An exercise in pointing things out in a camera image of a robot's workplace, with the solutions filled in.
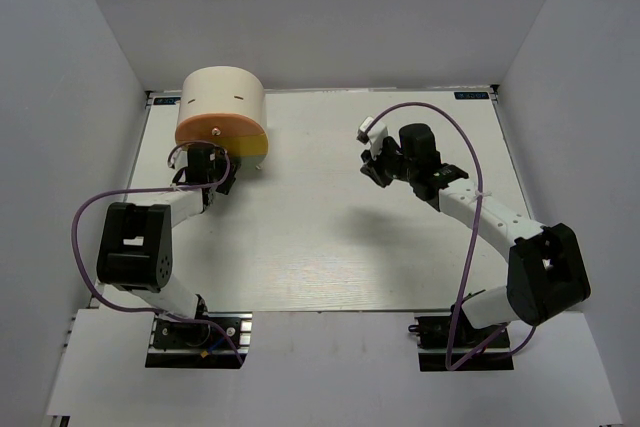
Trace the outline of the orange top drawer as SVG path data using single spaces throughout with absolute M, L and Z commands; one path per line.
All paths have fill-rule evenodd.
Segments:
M 175 131 L 177 142 L 209 140 L 215 137 L 246 137 L 264 134 L 264 128 L 253 119 L 239 114 L 201 114 L 179 121 Z

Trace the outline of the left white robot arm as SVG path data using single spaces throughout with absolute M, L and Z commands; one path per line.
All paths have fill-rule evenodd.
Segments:
M 100 283 L 128 292 L 161 315 L 179 317 L 177 334 L 199 346 L 211 334 L 211 321 L 200 312 L 203 301 L 173 273 L 172 231 L 204 213 L 216 194 L 226 195 L 241 161 L 210 142 L 188 142 L 175 148 L 168 165 L 176 169 L 167 188 L 140 189 L 151 196 L 142 203 L 114 202 L 106 212 L 96 273 Z

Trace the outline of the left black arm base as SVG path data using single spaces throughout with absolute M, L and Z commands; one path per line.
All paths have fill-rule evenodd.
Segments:
M 225 330 L 245 360 L 250 348 L 253 314 L 206 313 L 205 316 Z M 145 367 L 237 370 L 241 364 L 224 336 L 213 327 L 156 318 L 152 324 Z

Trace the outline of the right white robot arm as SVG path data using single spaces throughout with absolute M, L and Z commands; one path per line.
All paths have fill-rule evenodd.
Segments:
M 538 326 L 590 297 L 574 231 L 562 223 L 546 226 L 525 218 L 481 194 L 465 171 L 442 161 L 428 125 L 406 125 L 393 139 L 383 123 L 368 117 L 357 138 L 366 146 L 364 175 L 382 188 L 394 181 L 408 183 L 436 211 L 477 229 L 507 263 L 505 285 L 465 300 L 462 314 L 451 321 L 459 343 L 477 344 L 493 325 L 520 320 Z

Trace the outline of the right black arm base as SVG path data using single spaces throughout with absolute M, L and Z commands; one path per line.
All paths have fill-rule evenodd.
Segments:
M 445 356 L 449 336 L 451 315 L 442 313 L 415 317 L 408 326 L 408 332 L 417 340 L 419 368 L 421 372 L 445 372 Z M 498 325 L 474 329 L 467 320 L 461 318 L 453 343 L 451 363 L 459 361 L 478 344 L 489 338 Z M 494 338 L 482 350 L 467 360 L 458 371 L 489 372 L 512 371 L 513 361 L 509 356 L 510 338 L 506 330 Z

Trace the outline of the cream round drawer organizer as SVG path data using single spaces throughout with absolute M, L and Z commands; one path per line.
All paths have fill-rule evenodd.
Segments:
M 267 135 L 266 94 L 260 80 L 237 67 L 215 66 L 194 71 L 184 81 L 178 113 L 179 121 L 201 114 L 239 114 L 258 122 Z M 215 143 L 219 131 L 209 141 Z M 254 168 L 265 157 L 234 157 Z

